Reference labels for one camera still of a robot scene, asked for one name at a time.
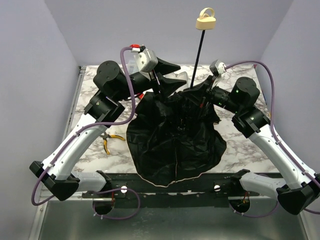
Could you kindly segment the beige black umbrella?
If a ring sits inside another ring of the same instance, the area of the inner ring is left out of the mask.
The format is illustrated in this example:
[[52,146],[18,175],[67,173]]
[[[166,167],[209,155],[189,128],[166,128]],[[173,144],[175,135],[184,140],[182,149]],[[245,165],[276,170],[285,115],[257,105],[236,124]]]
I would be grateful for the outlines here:
[[217,85],[209,75],[198,85],[163,97],[146,93],[126,130],[126,140],[138,176],[166,188],[196,179],[217,166],[227,144],[215,130],[220,122],[210,91]]

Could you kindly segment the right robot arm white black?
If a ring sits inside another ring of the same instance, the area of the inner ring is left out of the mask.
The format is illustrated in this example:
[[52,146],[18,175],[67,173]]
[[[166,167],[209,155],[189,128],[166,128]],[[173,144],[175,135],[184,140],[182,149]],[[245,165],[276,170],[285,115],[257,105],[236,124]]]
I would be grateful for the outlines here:
[[289,148],[271,119],[255,106],[260,90],[253,79],[240,77],[231,91],[218,87],[219,80],[209,75],[202,83],[205,101],[233,113],[235,128],[262,150],[281,174],[281,178],[268,178],[244,169],[234,175],[236,185],[275,199],[288,213],[298,215],[320,196],[320,175]]

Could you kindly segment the mint green umbrella case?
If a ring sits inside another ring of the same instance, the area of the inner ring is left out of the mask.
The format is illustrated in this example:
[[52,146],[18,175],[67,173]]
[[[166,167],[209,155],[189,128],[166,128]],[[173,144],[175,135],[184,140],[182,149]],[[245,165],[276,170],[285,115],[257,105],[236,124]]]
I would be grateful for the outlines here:
[[188,74],[186,71],[180,72],[180,73],[169,73],[167,75],[168,78],[170,79],[178,79],[178,80],[184,80],[187,81],[188,80]]

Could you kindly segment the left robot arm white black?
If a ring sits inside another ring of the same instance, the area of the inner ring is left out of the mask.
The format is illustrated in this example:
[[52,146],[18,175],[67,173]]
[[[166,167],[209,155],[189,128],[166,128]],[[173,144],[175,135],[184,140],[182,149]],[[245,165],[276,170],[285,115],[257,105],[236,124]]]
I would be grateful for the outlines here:
[[77,173],[74,166],[90,145],[111,126],[129,123],[135,115],[135,96],[153,87],[139,71],[129,74],[126,65],[113,60],[101,63],[93,78],[98,91],[90,99],[77,124],[59,147],[43,161],[29,166],[52,197],[65,201],[77,192],[100,192],[107,187],[102,171]]

